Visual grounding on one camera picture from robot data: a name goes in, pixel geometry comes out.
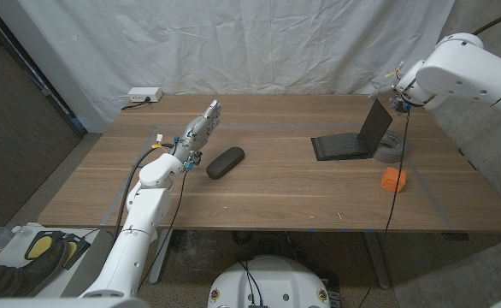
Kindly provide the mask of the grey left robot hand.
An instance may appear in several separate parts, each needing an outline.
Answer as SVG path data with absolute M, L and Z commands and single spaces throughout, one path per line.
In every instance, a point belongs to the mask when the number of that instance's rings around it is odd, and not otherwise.
M 207 144 L 210 135 L 220 123 L 220 115 L 221 104 L 214 99 L 200 116 L 187 125 L 171 154 L 181 162 L 188 161 Z

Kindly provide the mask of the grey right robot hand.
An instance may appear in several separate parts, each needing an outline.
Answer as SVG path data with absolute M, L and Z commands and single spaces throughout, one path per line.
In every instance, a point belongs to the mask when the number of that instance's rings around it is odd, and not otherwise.
M 405 114 L 410 111 L 410 106 L 405 103 L 402 98 L 402 95 L 396 91 L 395 86 L 386 85 L 380 86 L 376 90 L 374 90 L 371 94 L 368 95 L 368 98 L 378 98 L 378 97 L 386 97 L 389 98 L 389 102 L 392 108 L 398 114 Z

